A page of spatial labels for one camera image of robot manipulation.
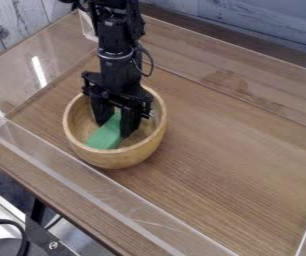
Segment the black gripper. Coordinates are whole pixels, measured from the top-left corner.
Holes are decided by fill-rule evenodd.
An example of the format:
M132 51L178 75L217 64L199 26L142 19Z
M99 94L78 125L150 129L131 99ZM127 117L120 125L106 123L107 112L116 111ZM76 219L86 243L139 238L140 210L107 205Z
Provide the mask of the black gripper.
M128 138L140 126L142 118L150 117L154 96L142 86L143 54L134 52L118 59L100 57L100 71L84 71L83 93L91 99L99 126L103 126L122 109L120 132Z

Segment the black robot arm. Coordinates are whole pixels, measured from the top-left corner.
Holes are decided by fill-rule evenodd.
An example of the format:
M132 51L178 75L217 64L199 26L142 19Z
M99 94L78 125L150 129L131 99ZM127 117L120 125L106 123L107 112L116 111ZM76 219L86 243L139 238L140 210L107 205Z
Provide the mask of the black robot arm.
M140 44L146 35L146 22L139 0L88 0L76 6L91 16L99 39L96 54L100 71L84 71L83 93L90 97L96 123L103 126L119 108L120 135L127 138L139 128L142 119L150 118L154 96L143 88L143 55L151 57Z

